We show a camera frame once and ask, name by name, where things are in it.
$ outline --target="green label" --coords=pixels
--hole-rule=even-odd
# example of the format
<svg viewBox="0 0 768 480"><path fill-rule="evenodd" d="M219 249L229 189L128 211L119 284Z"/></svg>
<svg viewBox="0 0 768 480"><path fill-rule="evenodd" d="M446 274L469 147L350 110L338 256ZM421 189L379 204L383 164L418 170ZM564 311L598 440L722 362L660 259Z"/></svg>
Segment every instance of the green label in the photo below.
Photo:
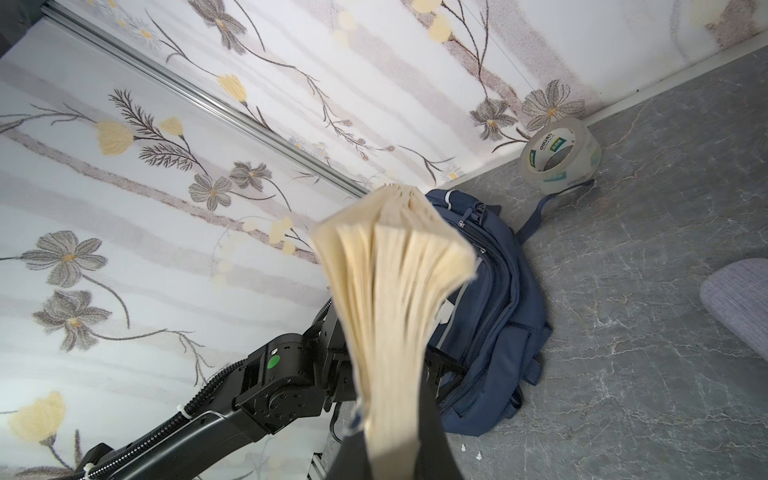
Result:
<svg viewBox="0 0 768 480"><path fill-rule="evenodd" d="M549 147L549 149L552 151L558 151L558 148L560 148L560 146L564 143L565 143L565 139L562 137L558 137L558 139L554 141L554 143L552 144L551 147Z"/></svg>
<svg viewBox="0 0 768 480"><path fill-rule="evenodd" d="M275 356L274 356L274 357L272 357L272 358L270 359L270 361L267 363L267 365L266 365L266 369L271 369L272 367L274 367L275 365L277 365L277 363L278 363L279 361L280 361L280 355L275 355Z"/></svg>
<svg viewBox="0 0 768 480"><path fill-rule="evenodd" d="M545 182L556 182L558 180L563 180L567 175L568 174L566 174L565 172L560 172L557 175L554 175L554 176L549 177L549 178L545 178L544 181Z"/></svg>

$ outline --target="open book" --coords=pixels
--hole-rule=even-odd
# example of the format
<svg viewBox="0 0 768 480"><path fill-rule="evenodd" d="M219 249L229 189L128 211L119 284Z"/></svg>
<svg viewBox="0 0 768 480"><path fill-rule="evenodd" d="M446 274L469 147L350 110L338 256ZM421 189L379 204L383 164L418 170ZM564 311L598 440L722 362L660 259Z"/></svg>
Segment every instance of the open book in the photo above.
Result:
<svg viewBox="0 0 768 480"><path fill-rule="evenodd" d="M475 251L404 185L373 191L311 237L352 357L373 477L411 478L426 344L440 303L474 275Z"/></svg>

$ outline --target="floral wallpaper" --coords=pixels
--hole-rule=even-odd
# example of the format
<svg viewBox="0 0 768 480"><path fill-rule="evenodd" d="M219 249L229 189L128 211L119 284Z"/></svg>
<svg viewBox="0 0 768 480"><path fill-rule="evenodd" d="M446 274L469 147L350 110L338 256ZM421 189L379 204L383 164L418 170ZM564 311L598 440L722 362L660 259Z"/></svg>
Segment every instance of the floral wallpaper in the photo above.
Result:
<svg viewBox="0 0 768 480"><path fill-rule="evenodd" d="M0 477L72 473L304 331L329 297L306 232L352 200L39 22L0 60ZM200 478L305 478L328 421Z"/></svg>
<svg viewBox="0 0 768 480"><path fill-rule="evenodd" d="M58 1L359 184L424 190L768 25L767 0Z"/></svg>

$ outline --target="purple fabric object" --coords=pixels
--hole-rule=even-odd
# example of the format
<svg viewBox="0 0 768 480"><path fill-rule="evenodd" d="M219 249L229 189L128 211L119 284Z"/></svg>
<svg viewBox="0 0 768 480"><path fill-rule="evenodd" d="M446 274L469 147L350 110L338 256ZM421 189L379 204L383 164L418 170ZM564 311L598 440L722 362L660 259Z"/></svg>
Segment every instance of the purple fabric object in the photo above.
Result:
<svg viewBox="0 0 768 480"><path fill-rule="evenodd" d="M701 286L710 313L768 360L768 260L753 258L725 266Z"/></svg>

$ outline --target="white baseboard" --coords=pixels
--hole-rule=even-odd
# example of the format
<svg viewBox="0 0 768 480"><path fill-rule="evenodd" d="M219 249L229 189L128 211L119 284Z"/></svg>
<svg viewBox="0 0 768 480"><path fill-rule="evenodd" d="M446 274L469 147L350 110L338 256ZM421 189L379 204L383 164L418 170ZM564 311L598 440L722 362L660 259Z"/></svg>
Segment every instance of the white baseboard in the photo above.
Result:
<svg viewBox="0 0 768 480"><path fill-rule="evenodd" d="M675 88L676 86L683 84L693 78L696 78L699 75L705 74L708 71L712 71L715 68L721 67L726 63L734 61L737 58L743 57L744 55L752 53L753 51L758 50L767 45L768 45L768 30L765 30L755 35L754 37L750 38L749 40L742 41L738 45L734 45L733 47L728 48L727 50L718 51L715 55L712 55L711 57L707 57L704 60L694 65L691 65L690 67L686 67L683 70L680 70L679 72L672 74L669 77L666 77L664 80L661 80L658 83L653 84L648 88L644 88L643 90L635 94L632 94L629 97L626 97L624 100L621 100L616 102L615 104L609 105L608 107L593 113L589 117L583 118L582 121L585 124L587 124L587 126L594 125L600 120L604 120L605 118L608 118L611 115L616 114L622 110L626 110L629 107L633 107L634 105L637 105L642 101L646 101L648 98L655 97L656 95L662 92ZM482 167L475 169L466 175L462 175L456 180L450 181L447 184L442 185L440 188L449 190L455 187L456 185L462 184L467 180L471 180L472 178L478 177L486 172L493 170L496 167L500 167L503 164L506 164L511 161L515 161L518 158L520 158L520 153L523 151L523 148L524 148L524 145L519 144L515 146L514 150L510 151L508 154L504 155L503 157L496 158L493 161L483 165Z"/></svg>

